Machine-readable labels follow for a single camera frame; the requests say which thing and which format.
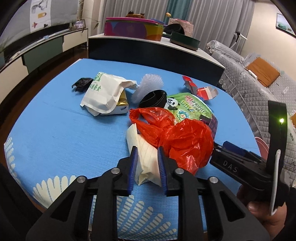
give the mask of quilted sofa cover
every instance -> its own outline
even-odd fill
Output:
[[[287,147],[284,169],[289,173],[291,186],[296,186],[296,131],[290,116],[296,112],[296,82],[274,63],[266,60],[277,69],[280,76],[267,88],[253,78],[244,68],[260,57],[252,53],[245,59],[218,41],[211,41],[207,47],[212,57],[226,67],[219,83],[234,98],[245,115],[254,136],[262,138],[268,145],[268,101],[286,103],[288,115]]]

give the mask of gray curtain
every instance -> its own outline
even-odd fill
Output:
[[[106,0],[104,3],[103,24],[99,33],[104,32],[107,17],[125,17],[129,11],[145,13],[145,18],[163,20],[168,0]]]
[[[250,26],[251,26],[254,7],[255,7],[254,0],[243,0],[242,11],[239,17],[239,22],[237,24],[236,31],[239,31],[245,37],[247,37]],[[230,46],[232,46],[235,43],[235,40],[236,40],[235,38],[232,40]],[[245,41],[246,41],[245,39],[241,39],[239,43],[234,45],[232,49],[235,52],[240,54]]]
[[[253,16],[255,0],[192,0],[187,20],[194,24],[193,38],[200,48],[217,40],[226,46],[235,41],[235,31],[247,35]],[[233,49],[240,53],[244,41]]]

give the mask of crumpled white paper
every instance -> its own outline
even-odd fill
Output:
[[[126,140],[129,153],[131,153],[133,146],[138,148],[138,163],[135,175],[136,183],[141,185],[147,181],[151,181],[161,186],[157,149],[150,145],[142,135],[138,134],[136,124],[132,124],[126,131]]]
[[[94,78],[80,105],[93,115],[108,114],[116,107],[125,88],[135,89],[137,82],[123,77],[99,72]]]

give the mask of white flower pattern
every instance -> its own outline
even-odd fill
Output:
[[[177,229],[164,221],[162,213],[154,214],[153,207],[134,201],[134,196],[117,197],[118,237],[130,240],[160,241],[177,239]]]
[[[4,143],[4,152],[9,172],[13,178],[21,185],[15,172],[15,157],[13,155],[12,138],[8,137]],[[76,179],[72,175],[70,178],[55,176],[47,181],[42,180],[33,187],[33,197],[45,208],[48,208],[53,201]],[[94,214],[96,196],[94,196],[89,229]],[[177,239],[177,229],[170,229],[171,223],[164,220],[162,213],[154,213],[153,207],[145,206],[142,200],[135,201],[134,196],[117,197],[117,228],[118,237],[130,240],[159,241]]]
[[[17,173],[15,172],[15,157],[13,155],[13,142],[12,142],[12,137],[8,137],[6,142],[4,143],[4,154],[5,154],[5,159],[7,163],[8,170],[14,180],[21,186],[21,182],[19,178],[17,177]]]
[[[68,180],[68,177],[63,176],[60,180],[59,176],[55,176],[52,181],[51,178],[43,180],[41,185],[36,184],[36,187],[33,187],[33,197],[42,204],[45,208],[48,208],[54,200],[76,179],[76,176],[71,176]]]

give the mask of teal curtain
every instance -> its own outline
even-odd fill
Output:
[[[169,0],[165,12],[169,12],[172,18],[185,20],[189,10],[191,0]],[[164,17],[163,21],[167,24],[169,18]]]

